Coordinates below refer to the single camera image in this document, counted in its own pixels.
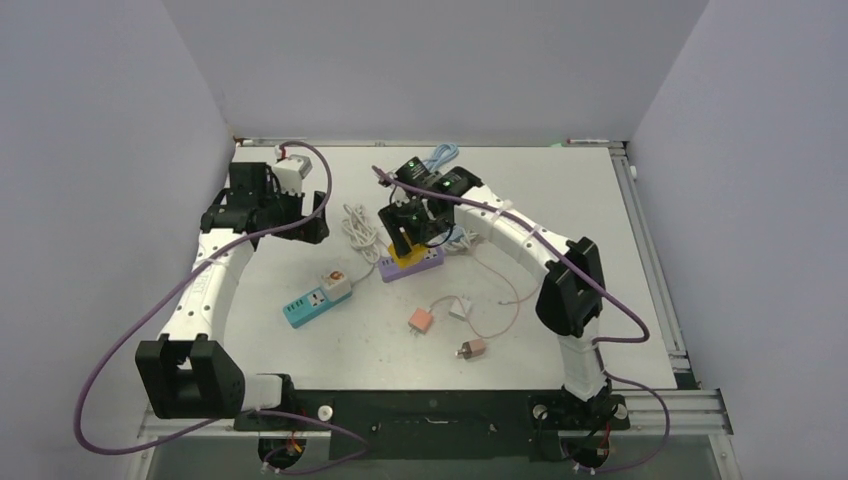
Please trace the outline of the purple power strip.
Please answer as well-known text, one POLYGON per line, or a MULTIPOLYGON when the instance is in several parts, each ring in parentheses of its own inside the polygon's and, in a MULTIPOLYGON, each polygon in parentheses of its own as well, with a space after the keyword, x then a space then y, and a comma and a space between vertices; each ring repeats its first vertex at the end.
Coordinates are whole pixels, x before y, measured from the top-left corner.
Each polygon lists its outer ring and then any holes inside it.
POLYGON ((391 283, 444 264, 446 255, 441 247, 429 249, 427 253, 412 265, 400 267, 391 257, 381 257, 377 269, 384 283, 391 283))

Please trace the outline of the white cube socket adapter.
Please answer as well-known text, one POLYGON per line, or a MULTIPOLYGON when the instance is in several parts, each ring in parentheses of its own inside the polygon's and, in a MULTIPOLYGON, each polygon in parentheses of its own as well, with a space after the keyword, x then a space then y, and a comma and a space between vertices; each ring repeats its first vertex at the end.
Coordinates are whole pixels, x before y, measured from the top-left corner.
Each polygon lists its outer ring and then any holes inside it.
POLYGON ((341 270, 333 270, 320 276, 320 288, 330 302, 336 302, 352 293, 352 283, 341 270))

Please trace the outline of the pink wall charger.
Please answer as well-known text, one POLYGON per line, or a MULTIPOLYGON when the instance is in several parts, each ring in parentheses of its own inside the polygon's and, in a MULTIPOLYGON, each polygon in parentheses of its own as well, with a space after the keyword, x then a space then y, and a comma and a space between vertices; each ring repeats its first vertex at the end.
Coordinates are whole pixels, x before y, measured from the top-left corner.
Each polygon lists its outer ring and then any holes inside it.
POLYGON ((410 316, 407 325, 410 333, 414 336, 428 333, 434 322, 434 316, 430 310, 417 308, 410 316))

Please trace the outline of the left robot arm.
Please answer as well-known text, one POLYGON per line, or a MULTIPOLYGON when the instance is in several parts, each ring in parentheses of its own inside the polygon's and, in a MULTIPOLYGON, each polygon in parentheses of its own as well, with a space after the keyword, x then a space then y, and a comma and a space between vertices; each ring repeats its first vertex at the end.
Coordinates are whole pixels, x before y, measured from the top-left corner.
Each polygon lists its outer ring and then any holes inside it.
POLYGON ((257 232, 309 244, 329 234, 325 216, 303 212, 309 158, 273 164, 236 162, 229 183, 200 220, 194 266, 199 274, 179 288, 176 308, 157 339, 135 353, 149 402, 161 419, 227 419, 249 410, 274 430, 298 415, 283 374, 248 374, 223 346, 223 334, 240 277, 259 244, 257 232))

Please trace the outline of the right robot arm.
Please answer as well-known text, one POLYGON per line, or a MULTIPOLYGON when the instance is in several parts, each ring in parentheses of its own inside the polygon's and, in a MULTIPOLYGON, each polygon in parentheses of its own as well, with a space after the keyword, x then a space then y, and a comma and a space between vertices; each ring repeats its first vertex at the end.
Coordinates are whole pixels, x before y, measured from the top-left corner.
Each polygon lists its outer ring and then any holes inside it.
POLYGON ((412 158, 394 173, 374 170, 384 186, 403 192, 378 217, 389 238, 389 254, 401 268, 418 263, 437 237, 456 229, 478 234, 512 258, 540 284, 535 312, 560 342, 565 369, 567 419, 589 428, 605 413, 599 393, 607 381, 591 345, 602 310, 603 272, 596 245, 573 241, 521 214, 478 176, 457 166, 431 172, 412 158))

